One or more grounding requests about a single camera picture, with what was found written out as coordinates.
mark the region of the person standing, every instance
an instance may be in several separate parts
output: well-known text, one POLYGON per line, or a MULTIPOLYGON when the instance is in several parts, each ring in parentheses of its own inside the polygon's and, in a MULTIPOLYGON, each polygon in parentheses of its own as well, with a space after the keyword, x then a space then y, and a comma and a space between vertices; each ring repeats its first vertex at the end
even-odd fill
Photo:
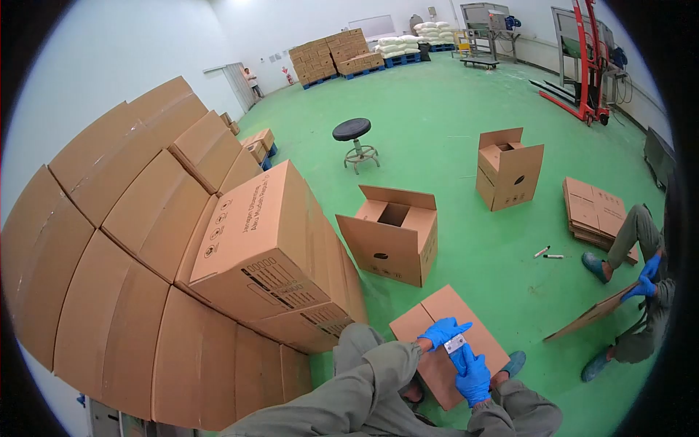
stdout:
POLYGON ((260 87, 255 80, 257 79, 257 76, 250 73, 250 69, 245 69, 245 78, 247 79, 247 84, 250 85, 250 88, 252 88, 252 91, 257 94, 260 99, 264 99, 264 94, 262 94, 262 91, 260 91, 260 87))

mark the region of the blue glove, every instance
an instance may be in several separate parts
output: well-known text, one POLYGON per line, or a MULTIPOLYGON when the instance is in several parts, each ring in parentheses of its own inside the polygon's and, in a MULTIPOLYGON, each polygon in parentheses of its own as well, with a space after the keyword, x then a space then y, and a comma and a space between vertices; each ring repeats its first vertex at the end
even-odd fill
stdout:
POLYGON ((648 279, 655 278, 656 273, 658 273, 660 259, 660 255, 655 254, 651 259, 646 261, 646 265, 643 266, 643 270, 641 270, 641 276, 645 276, 648 279))
POLYGON ((459 353, 461 358, 457 360, 452 358, 456 369, 459 371, 456 374, 456 389, 466 398, 468 407, 472 408, 475 404, 490 399, 490 394, 488 393, 488 388, 490 388, 490 370, 485 366, 485 355, 481 354, 474 357, 469 344, 461 346, 454 354, 459 353), (462 371, 457 364, 457 362, 462 362, 462 359, 466 363, 465 371, 462 371))
POLYGON ((473 323, 464 323, 462 325, 456 324, 455 317, 447 317, 445 319, 439 319, 431 327, 427 328, 425 334, 417 336, 418 338, 427 338, 432 342, 432 349, 428 352, 432 352, 447 341, 451 340, 452 337, 457 336, 469 328, 471 328, 473 323))
POLYGON ((621 297, 621 301, 625 302, 626 299, 632 296, 652 297, 655 294, 655 290, 655 284, 652 283, 650 279, 646 278, 645 276, 643 276, 643 274, 641 274, 641 276, 638 277, 638 285, 632 288, 630 292, 624 294, 621 297))

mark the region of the worker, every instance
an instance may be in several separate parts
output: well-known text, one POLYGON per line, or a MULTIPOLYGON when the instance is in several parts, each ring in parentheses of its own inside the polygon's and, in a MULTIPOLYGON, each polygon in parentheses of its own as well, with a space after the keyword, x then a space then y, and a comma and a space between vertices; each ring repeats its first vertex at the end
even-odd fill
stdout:
POLYGON ((284 405, 244 417, 220 437, 257 436, 550 436, 561 425, 558 407, 512 379, 524 365, 523 352, 491 378, 483 355, 470 346, 454 383, 472 408, 468 431, 437 428, 415 417, 399 392, 415 375, 420 359, 471 324, 438 320, 414 342, 389 341, 365 324, 352 323, 333 349, 334 378, 284 405), (492 398, 489 386, 492 386, 492 398))
POLYGON ((247 79, 247 84, 250 85, 252 91, 254 91, 260 99, 264 99, 262 91, 260 91, 260 86, 257 84, 257 76, 250 73, 250 69, 245 69, 245 79, 247 79))
POLYGON ((602 349, 583 368, 581 379, 592 381, 612 360, 620 363, 638 363, 649 358, 660 345, 668 323, 672 298, 675 295, 676 258, 679 233, 679 197, 675 177, 668 177, 665 191, 663 229, 658 230, 645 205, 634 205, 619 229, 608 260, 599 259, 590 252, 582 254, 582 263, 603 284, 612 279, 614 270, 626 259, 628 251, 638 242, 645 266, 638 277, 638 285, 624 294, 624 302, 633 296, 643 296, 643 315, 631 328, 618 336, 615 345, 602 349))

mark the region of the gray sleeve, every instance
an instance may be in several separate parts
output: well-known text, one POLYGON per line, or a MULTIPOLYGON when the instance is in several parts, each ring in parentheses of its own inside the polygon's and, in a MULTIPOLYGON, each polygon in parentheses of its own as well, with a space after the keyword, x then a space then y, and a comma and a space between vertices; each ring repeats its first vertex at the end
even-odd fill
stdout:
POLYGON ((468 421, 468 432, 479 437, 515 436, 512 419, 493 400, 475 406, 468 421))
POLYGON ((658 288, 656 297, 660 301, 660 305, 664 308, 669 308, 672 305, 672 298, 675 297, 675 280, 665 278, 658 281, 656 286, 658 288))
POLYGON ((364 364, 289 403, 252 413, 221 431, 219 436, 358 433, 378 400, 410 381, 421 356, 416 343, 385 343, 365 353, 364 364))

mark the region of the white wall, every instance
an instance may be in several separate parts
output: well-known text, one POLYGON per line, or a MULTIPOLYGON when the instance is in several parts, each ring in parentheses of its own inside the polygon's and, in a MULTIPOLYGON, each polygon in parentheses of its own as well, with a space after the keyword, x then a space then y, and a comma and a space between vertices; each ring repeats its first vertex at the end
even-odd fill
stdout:
POLYGON ((456 25, 449 0, 210 0, 229 41, 246 67, 257 75, 263 92, 288 85, 282 66, 293 73, 291 61, 283 51, 318 38, 336 34, 350 21, 390 14, 396 32, 409 31, 409 21, 418 14, 429 21, 429 6, 437 11, 437 20, 456 25), (282 60, 270 63, 279 53, 282 60))
MULTIPOLYGON (((2 157, 1 223, 36 169, 123 100, 178 75, 202 102, 234 119, 243 110, 221 71, 236 61, 206 0, 82 0, 55 29, 32 68, 2 157)), ((87 435, 78 392, 23 355, 66 430, 87 435)))

